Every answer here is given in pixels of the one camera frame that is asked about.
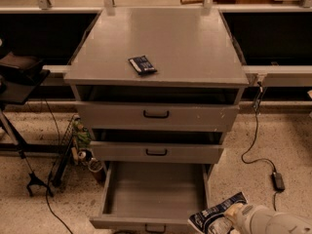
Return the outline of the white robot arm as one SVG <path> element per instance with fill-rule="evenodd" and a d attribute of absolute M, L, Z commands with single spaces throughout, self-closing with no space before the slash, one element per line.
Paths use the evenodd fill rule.
<path fill-rule="evenodd" d="M 234 204 L 225 211 L 241 234 L 312 234 L 312 220 L 276 212 L 262 205 Z"/>

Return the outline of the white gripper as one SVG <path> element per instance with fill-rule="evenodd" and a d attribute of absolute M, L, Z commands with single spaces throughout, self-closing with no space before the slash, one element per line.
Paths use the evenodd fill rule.
<path fill-rule="evenodd" d="M 234 223 L 234 227 L 241 234 L 259 234 L 258 226 L 255 222 L 255 213 L 258 210 L 259 207 L 256 205 L 236 203 L 224 212 L 224 216 Z"/>

